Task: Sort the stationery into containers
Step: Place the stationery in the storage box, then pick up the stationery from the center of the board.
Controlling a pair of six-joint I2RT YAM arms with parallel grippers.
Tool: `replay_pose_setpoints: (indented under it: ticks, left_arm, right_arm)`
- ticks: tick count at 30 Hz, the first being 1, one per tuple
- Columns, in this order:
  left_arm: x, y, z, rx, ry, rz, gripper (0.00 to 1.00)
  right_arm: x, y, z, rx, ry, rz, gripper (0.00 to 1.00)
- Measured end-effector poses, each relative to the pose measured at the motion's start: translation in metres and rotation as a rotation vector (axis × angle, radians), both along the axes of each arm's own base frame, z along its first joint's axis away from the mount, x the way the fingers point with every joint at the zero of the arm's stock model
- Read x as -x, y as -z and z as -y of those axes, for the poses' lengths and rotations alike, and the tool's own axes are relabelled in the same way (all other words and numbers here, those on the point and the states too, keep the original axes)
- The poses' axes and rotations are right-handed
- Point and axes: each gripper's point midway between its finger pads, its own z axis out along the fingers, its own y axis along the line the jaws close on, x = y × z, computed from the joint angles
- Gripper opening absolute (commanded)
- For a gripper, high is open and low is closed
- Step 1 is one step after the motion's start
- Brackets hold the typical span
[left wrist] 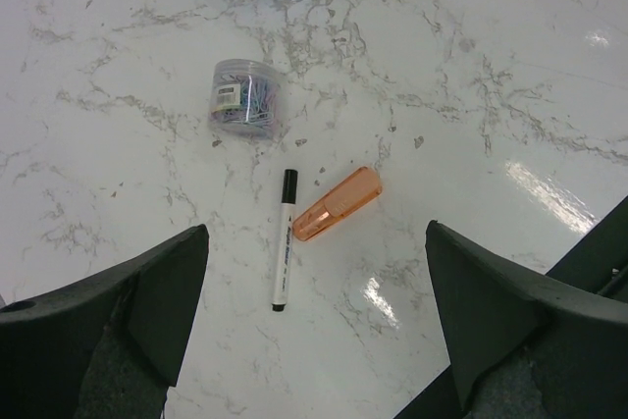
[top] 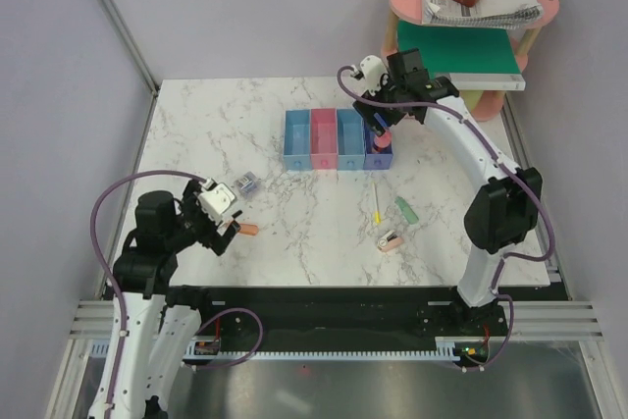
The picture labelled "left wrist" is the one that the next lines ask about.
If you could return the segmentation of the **clear paperclip jar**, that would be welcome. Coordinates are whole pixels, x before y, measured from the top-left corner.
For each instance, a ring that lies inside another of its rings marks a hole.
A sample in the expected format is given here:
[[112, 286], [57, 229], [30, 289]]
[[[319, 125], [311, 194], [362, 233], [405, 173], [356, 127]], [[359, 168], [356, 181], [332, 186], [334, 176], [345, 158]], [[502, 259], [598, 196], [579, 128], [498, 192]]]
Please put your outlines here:
[[217, 128], [246, 137], [272, 138], [284, 101], [284, 78], [274, 68], [252, 60], [216, 64], [209, 120]]

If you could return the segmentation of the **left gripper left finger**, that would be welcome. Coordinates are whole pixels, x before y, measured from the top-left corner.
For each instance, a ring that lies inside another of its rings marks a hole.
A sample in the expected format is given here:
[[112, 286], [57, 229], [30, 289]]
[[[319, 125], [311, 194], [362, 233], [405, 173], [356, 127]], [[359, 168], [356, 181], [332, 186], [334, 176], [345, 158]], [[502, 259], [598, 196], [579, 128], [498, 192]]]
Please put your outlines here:
[[1, 309], [4, 418], [159, 418], [176, 386], [208, 253], [205, 226]]

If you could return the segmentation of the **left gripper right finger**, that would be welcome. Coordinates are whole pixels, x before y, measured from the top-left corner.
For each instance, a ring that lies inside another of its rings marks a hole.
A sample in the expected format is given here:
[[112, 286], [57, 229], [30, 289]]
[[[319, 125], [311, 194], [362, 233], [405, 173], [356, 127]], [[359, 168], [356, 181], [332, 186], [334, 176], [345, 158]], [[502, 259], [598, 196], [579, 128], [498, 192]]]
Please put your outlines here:
[[627, 415], [627, 303], [605, 280], [566, 282], [498, 256], [436, 221], [428, 268], [459, 407], [526, 346], [545, 410], [555, 418]]

